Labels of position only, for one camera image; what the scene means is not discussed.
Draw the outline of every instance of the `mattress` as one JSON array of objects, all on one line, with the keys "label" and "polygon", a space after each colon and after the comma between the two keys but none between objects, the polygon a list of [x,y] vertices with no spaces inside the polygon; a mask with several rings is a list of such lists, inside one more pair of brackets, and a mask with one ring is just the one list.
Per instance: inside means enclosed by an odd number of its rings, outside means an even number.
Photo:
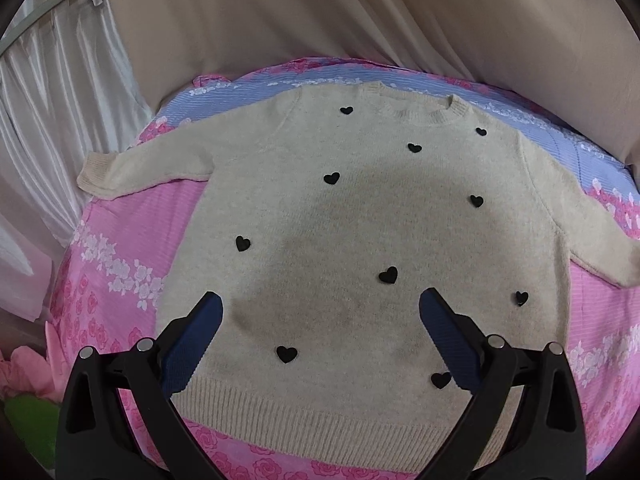
[{"label": "mattress", "polygon": [[[296,86],[377,80],[433,96],[455,93],[519,129],[574,172],[584,192],[598,200],[628,236],[640,238],[640,194],[628,169],[549,112],[512,92],[362,60],[300,59],[233,82],[216,75],[199,76],[160,110],[137,142]],[[155,335],[164,280],[205,185],[174,181],[111,202],[88,203],[65,253],[50,306],[70,364],[84,345],[115,352],[130,348],[142,336]],[[575,264],[570,271],[566,350],[580,396],[588,470],[592,470],[615,446],[640,404],[640,288],[617,289]],[[121,392],[121,396],[142,449],[162,463],[131,394]],[[186,423],[231,480],[413,476],[286,456]]]}]

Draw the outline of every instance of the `ribbed neckline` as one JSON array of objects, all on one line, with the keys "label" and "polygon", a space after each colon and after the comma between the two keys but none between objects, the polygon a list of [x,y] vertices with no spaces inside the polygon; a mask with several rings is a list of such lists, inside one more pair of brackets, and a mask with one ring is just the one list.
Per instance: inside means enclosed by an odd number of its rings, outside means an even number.
[{"label": "ribbed neckline", "polygon": [[[358,86],[358,96],[362,96],[377,113],[405,120],[418,126],[449,124],[462,118],[470,109],[470,104],[455,94],[439,98],[407,92],[386,86],[380,81],[364,83]],[[413,106],[439,105],[442,108],[427,112]]]}]

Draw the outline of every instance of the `beige sweater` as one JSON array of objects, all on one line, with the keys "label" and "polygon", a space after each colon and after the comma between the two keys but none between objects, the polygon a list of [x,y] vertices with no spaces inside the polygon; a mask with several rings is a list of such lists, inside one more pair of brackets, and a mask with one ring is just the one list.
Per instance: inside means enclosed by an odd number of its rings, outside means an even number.
[{"label": "beige sweater", "polygon": [[[176,178],[209,184],[157,330],[207,290],[225,313],[174,403],[284,453],[407,472],[427,463],[470,398],[430,382],[446,368],[418,317],[429,286],[485,333],[541,349],[566,341],[570,259],[640,285],[640,242],[544,150],[456,96],[304,86],[124,153],[91,153],[78,185],[110,200]],[[389,266],[394,284],[378,277]],[[516,291],[529,294],[523,306]],[[278,346],[297,357],[284,364]]]}]

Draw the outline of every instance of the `sweater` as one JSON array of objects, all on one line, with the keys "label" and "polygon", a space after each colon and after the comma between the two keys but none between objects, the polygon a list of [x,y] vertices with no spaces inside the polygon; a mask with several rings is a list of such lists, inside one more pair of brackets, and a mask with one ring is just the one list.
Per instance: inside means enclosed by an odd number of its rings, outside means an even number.
[{"label": "sweater", "polygon": [[470,399],[431,383],[446,367],[418,315],[429,286],[485,334],[542,349],[566,341],[571,259],[640,285],[640,242],[547,152],[455,95],[302,86],[123,153],[90,153],[78,185],[112,200],[180,178],[209,182],[156,329],[208,290],[225,311],[172,401],[287,454],[424,467]]}]

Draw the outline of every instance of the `white satin fabric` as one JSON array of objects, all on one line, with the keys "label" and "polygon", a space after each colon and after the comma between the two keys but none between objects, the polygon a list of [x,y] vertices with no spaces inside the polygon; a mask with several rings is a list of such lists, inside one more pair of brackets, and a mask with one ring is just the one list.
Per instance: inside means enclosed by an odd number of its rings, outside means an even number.
[{"label": "white satin fabric", "polygon": [[0,308],[40,316],[88,200],[85,154],[126,149],[151,117],[109,0],[63,2],[0,58]]}]

